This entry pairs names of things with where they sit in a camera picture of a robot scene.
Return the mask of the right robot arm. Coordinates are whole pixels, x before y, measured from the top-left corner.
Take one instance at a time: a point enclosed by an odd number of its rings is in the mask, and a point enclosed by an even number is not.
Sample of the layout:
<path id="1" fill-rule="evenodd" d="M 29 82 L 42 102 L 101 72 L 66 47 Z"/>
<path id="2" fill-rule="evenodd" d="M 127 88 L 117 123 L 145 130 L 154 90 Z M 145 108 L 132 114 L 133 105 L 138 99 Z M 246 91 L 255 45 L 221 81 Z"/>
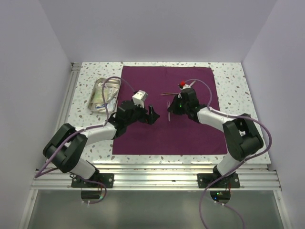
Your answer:
<path id="1" fill-rule="evenodd" d="M 187 115 L 196 123 L 208 125 L 224 133 L 227 154 L 213 168 L 209 183 L 224 187 L 229 176 L 250 156 L 263 148 L 264 142 L 254 119 L 248 114 L 231 115 L 200 104 L 193 88 L 182 89 L 174 96 L 168 112 L 175 115 Z"/>

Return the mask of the green-print glove bag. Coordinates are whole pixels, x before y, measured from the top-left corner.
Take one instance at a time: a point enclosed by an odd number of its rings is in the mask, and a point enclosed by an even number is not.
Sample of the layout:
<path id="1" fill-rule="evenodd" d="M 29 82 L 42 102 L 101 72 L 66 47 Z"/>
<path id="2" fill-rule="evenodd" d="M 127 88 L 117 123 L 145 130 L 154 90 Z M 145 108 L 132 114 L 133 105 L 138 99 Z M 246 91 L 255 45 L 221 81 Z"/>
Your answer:
<path id="1" fill-rule="evenodd" d="M 102 89 L 97 89 L 95 91 L 95 94 L 93 96 L 93 99 L 92 99 L 92 102 L 93 103 L 96 103 L 96 104 L 102 104 L 103 103 L 103 92 L 102 92 Z"/>

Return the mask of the curved steel tweezers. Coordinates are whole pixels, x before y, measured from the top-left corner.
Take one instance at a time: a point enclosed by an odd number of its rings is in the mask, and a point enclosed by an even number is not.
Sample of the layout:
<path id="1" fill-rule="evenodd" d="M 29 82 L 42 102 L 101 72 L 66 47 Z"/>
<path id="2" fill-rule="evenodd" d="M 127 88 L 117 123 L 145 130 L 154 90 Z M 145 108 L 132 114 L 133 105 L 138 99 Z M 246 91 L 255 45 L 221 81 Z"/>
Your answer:
<path id="1" fill-rule="evenodd" d="M 170 107 L 170 102 L 167 101 L 167 114 L 168 114 L 168 121 L 170 122 L 170 121 L 171 121 L 171 113 L 170 113 L 170 111 L 168 110 L 169 107 Z"/>

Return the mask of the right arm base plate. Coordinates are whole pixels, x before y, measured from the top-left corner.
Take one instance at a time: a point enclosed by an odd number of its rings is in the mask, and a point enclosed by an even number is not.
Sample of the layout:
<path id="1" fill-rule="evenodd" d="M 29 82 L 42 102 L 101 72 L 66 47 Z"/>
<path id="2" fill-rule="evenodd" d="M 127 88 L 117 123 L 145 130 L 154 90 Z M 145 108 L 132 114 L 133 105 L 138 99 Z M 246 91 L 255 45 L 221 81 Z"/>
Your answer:
<path id="1" fill-rule="evenodd" d="M 239 176 L 233 173 L 227 177 L 215 182 L 216 177 L 212 173 L 199 173 L 197 174 L 198 188 L 206 188 L 212 183 L 210 188 L 240 188 Z"/>

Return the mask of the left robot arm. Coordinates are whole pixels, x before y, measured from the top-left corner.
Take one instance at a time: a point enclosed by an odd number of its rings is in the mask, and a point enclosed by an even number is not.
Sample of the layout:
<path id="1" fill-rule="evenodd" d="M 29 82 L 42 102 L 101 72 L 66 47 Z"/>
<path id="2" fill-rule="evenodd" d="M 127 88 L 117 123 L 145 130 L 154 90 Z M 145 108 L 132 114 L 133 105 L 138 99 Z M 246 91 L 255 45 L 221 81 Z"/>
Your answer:
<path id="1" fill-rule="evenodd" d="M 99 175 L 94 165 L 81 158 L 84 148 L 122 136 L 133 123 L 153 125 L 159 117 L 152 105 L 146 109 L 132 101 L 123 101 L 106 124 L 80 128 L 63 124 L 45 146 L 43 155 L 47 164 L 53 163 L 62 173 L 80 176 L 86 186 L 94 187 L 98 184 Z"/>

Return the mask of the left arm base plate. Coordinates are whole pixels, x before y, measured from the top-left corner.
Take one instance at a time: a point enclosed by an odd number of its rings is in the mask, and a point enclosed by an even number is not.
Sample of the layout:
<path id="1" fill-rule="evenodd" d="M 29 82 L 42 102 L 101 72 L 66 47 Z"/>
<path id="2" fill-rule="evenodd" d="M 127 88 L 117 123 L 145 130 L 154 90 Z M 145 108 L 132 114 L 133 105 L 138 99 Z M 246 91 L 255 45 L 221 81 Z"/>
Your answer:
<path id="1" fill-rule="evenodd" d="M 89 179 L 84 179 L 81 176 L 76 175 L 72 178 L 72 188 L 97 188 L 105 187 L 112 188 L 114 183 L 113 173 L 95 173 Z"/>

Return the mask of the clear pouch with blue label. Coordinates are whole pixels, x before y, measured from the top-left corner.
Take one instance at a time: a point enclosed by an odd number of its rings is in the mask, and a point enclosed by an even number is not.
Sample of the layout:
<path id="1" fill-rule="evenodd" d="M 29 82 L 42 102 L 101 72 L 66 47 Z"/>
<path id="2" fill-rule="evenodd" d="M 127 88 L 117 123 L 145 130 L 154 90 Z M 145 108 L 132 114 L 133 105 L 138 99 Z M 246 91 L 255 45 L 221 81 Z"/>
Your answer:
<path id="1" fill-rule="evenodd" d="M 112 88 L 107 88 L 107 93 L 106 93 L 106 98 L 105 98 L 105 103 L 108 104 L 113 100 L 116 95 L 118 94 L 119 89 L 112 87 Z"/>

